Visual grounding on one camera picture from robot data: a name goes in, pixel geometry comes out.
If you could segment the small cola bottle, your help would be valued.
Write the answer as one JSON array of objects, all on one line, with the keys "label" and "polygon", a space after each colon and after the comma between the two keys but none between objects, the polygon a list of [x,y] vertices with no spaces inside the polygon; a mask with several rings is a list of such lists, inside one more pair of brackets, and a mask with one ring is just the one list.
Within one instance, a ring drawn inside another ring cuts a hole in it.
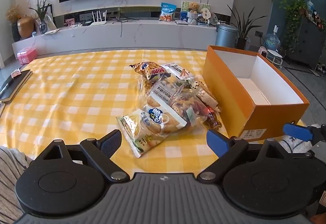
[{"label": "small cola bottle", "polygon": [[196,114],[201,124],[206,124],[209,129],[219,130],[222,127],[221,122],[217,118],[216,112],[209,105],[205,104],[196,96]]}]

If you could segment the clear checkered candy bag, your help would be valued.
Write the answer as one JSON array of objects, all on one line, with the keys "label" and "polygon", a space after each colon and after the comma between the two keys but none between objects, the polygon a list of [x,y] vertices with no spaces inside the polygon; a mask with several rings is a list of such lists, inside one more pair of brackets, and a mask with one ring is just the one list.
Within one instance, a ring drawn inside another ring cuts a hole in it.
[{"label": "clear checkered candy bag", "polygon": [[188,80],[191,89],[195,92],[196,96],[206,105],[210,106],[213,110],[220,112],[219,104],[214,95],[208,88],[197,78]]}]

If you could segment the white biscuit snack bag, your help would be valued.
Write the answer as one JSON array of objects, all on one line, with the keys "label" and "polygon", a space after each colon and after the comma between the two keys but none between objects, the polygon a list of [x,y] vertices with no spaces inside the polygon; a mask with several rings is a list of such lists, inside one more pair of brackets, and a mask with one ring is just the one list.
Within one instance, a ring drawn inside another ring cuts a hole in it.
[{"label": "white biscuit snack bag", "polygon": [[187,125],[186,120],[153,93],[140,108],[117,117],[117,123],[136,158]]}]

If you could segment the clear mixed veggie chips bag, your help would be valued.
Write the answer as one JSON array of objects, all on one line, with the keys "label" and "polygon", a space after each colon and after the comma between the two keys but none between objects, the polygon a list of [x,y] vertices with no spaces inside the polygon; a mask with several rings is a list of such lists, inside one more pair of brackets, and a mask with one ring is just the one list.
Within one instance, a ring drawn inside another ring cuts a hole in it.
[{"label": "clear mixed veggie chips bag", "polygon": [[194,130],[207,120],[208,108],[186,81],[174,76],[161,77],[152,86],[150,95],[160,98],[187,122],[184,130]]}]

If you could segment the mimi cracker snack bag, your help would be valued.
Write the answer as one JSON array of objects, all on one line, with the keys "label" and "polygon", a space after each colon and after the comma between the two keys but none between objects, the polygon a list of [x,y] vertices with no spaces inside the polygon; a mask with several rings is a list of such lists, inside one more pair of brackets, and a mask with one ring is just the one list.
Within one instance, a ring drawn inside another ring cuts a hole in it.
[{"label": "mimi cracker snack bag", "polygon": [[155,82],[162,77],[170,77],[171,75],[163,66],[150,61],[131,64],[130,67],[150,82]]}]

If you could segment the white spicy stick packet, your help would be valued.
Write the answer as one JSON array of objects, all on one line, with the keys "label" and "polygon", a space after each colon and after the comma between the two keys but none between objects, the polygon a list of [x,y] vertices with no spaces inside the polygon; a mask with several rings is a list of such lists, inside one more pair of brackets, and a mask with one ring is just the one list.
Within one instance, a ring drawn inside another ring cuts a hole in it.
[{"label": "white spicy stick packet", "polygon": [[162,67],[168,73],[182,81],[186,81],[195,77],[191,72],[189,72],[188,70],[186,70],[175,62],[163,64]]}]

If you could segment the orange cardboard box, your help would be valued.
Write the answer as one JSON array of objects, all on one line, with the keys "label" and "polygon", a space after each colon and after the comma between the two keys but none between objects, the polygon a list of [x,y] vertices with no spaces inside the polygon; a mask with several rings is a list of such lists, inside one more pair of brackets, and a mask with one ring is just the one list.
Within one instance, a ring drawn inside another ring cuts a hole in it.
[{"label": "orange cardboard box", "polygon": [[247,141],[283,136],[284,124],[298,123],[309,107],[280,70],[251,51],[208,46],[202,77],[229,136]]}]

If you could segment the yellow checkered tablecloth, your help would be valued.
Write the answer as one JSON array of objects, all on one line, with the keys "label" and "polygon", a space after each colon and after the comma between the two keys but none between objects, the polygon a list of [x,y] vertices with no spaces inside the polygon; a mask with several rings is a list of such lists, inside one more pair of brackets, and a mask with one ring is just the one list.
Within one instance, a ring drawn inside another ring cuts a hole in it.
[{"label": "yellow checkered tablecloth", "polygon": [[[32,75],[1,114],[1,146],[35,158],[56,139],[73,145],[101,138],[117,128],[117,117],[137,105],[137,74],[131,64],[175,62],[200,77],[203,51],[117,50],[37,59],[27,65]],[[198,174],[216,160],[206,143],[206,129],[170,136],[136,158],[123,142],[113,161],[133,175]]]}]

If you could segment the white round stool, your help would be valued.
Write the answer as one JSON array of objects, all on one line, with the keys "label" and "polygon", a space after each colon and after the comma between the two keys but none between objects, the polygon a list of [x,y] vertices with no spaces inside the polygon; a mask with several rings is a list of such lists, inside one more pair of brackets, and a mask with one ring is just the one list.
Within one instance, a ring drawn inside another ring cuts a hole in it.
[{"label": "white round stool", "polygon": [[282,68],[283,58],[277,51],[267,50],[266,58],[277,68]]}]

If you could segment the dark blue cabinet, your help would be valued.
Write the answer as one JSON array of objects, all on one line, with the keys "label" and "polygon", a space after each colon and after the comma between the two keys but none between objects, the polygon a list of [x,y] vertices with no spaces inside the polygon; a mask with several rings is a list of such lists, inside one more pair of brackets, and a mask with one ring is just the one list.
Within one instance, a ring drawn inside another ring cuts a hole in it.
[{"label": "dark blue cabinet", "polygon": [[325,32],[312,21],[303,18],[298,31],[298,42],[292,51],[287,52],[287,57],[315,69],[322,54],[324,42]]}]

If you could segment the striped grey trouser leg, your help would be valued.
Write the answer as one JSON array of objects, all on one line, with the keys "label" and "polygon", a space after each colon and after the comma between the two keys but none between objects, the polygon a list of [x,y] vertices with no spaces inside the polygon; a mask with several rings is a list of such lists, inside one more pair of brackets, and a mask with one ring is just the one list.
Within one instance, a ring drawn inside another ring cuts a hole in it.
[{"label": "striped grey trouser leg", "polygon": [[14,223],[23,215],[15,194],[15,185],[32,162],[17,149],[2,147],[0,150],[0,219],[1,223]]}]

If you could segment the water jug with pump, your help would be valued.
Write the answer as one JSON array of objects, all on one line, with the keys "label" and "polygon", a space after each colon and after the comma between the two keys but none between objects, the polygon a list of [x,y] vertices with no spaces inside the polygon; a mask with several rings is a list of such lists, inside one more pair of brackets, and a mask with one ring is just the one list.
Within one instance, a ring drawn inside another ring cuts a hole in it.
[{"label": "water jug with pump", "polygon": [[265,37],[265,47],[267,50],[278,51],[281,42],[277,36],[278,26],[275,25],[273,28],[273,32],[271,34],[267,34]]}]

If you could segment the black notebook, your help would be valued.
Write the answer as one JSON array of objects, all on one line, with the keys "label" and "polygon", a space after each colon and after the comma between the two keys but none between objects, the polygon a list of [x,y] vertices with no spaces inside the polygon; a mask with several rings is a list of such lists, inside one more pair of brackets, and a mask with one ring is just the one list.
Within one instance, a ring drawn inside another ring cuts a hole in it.
[{"label": "black notebook", "polygon": [[31,70],[14,70],[1,86],[0,100],[2,104],[10,103],[23,84],[31,77]]}]

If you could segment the potted floor plant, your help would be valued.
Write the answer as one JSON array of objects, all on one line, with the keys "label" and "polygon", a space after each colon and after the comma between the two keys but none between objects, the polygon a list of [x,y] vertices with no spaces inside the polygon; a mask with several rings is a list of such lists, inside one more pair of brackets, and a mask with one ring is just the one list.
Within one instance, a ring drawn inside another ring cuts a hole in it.
[{"label": "potted floor plant", "polygon": [[238,31],[237,49],[245,50],[248,33],[254,28],[260,28],[261,25],[255,24],[255,22],[265,18],[266,15],[257,18],[252,18],[251,16],[255,9],[255,7],[253,7],[247,16],[245,16],[245,13],[243,13],[243,16],[240,17],[240,14],[236,7],[232,9],[228,5],[228,8],[231,11],[231,17],[235,18],[235,23],[231,22],[230,24],[235,26]]}]

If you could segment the grey metal trash bin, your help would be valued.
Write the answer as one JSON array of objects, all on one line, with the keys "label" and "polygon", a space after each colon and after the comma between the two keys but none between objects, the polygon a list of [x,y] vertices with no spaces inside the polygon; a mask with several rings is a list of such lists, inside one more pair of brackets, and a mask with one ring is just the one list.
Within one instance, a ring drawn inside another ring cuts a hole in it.
[{"label": "grey metal trash bin", "polygon": [[217,25],[216,46],[235,47],[235,40],[238,30],[233,25],[219,24]]}]

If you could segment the pink box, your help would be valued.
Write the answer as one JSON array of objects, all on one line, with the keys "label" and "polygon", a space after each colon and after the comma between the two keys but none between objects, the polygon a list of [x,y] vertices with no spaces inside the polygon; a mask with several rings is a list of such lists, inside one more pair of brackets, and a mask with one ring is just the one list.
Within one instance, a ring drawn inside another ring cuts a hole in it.
[{"label": "pink box", "polygon": [[29,64],[37,57],[36,48],[26,47],[17,53],[18,61],[21,65]]}]

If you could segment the trailing ivy plant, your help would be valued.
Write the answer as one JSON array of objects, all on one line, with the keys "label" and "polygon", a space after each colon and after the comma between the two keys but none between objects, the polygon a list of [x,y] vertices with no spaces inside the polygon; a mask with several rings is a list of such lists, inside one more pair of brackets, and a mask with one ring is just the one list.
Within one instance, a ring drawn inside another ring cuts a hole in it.
[{"label": "trailing ivy plant", "polygon": [[284,53],[289,53],[293,52],[298,44],[299,29],[308,10],[308,5],[305,0],[281,0],[280,8],[286,12],[281,46]]}]

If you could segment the white tv console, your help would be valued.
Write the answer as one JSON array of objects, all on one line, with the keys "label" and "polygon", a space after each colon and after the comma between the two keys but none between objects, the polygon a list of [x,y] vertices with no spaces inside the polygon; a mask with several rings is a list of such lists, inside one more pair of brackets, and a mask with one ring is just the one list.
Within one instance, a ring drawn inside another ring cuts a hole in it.
[{"label": "white tv console", "polygon": [[26,47],[38,55],[111,49],[206,50],[217,38],[215,27],[178,25],[175,22],[136,20],[104,25],[65,27],[53,34],[38,34],[12,44],[14,54]]}]

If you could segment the white wifi router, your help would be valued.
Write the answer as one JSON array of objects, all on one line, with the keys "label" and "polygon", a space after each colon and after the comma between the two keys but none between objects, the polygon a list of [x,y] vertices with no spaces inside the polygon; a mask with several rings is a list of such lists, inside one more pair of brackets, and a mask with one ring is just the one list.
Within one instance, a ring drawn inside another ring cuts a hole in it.
[{"label": "white wifi router", "polygon": [[96,11],[96,15],[92,12],[93,22],[91,26],[96,25],[105,25],[107,23],[107,11],[101,12],[100,10]]}]

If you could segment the bronze round vase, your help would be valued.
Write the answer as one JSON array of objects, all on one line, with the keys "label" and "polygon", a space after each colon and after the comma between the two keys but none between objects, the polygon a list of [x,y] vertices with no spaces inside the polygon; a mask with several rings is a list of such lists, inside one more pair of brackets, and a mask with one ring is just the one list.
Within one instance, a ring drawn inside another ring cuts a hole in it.
[{"label": "bronze round vase", "polygon": [[29,38],[34,31],[34,19],[32,17],[23,17],[17,21],[17,26],[21,38]]}]

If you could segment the teddy bear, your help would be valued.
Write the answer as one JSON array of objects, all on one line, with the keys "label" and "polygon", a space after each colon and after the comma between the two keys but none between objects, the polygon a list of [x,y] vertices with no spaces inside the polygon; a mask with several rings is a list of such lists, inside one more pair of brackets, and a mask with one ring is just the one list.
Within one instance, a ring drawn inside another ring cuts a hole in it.
[{"label": "teddy bear", "polygon": [[199,4],[196,2],[189,2],[188,4],[188,12],[189,13],[198,13]]}]

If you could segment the blue snack bag on console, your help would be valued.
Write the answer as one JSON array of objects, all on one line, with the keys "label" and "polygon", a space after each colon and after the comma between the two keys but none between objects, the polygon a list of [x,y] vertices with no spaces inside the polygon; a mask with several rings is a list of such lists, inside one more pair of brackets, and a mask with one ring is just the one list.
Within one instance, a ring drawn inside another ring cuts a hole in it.
[{"label": "blue snack bag on console", "polygon": [[162,3],[161,4],[161,13],[159,15],[160,21],[173,21],[174,13],[176,11],[177,6],[170,3]]}]

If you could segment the glass vase with plant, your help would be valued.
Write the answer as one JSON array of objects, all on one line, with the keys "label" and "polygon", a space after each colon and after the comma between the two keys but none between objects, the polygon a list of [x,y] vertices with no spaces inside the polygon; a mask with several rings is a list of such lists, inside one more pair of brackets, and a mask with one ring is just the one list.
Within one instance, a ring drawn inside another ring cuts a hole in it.
[{"label": "glass vase with plant", "polygon": [[38,15],[38,18],[40,20],[39,30],[42,35],[45,34],[48,30],[48,25],[45,21],[45,16],[47,15],[47,11],[51,4],[47,1],[48,0],[37,0],[36,8],[29,7],[30,10],[35,11]]}]

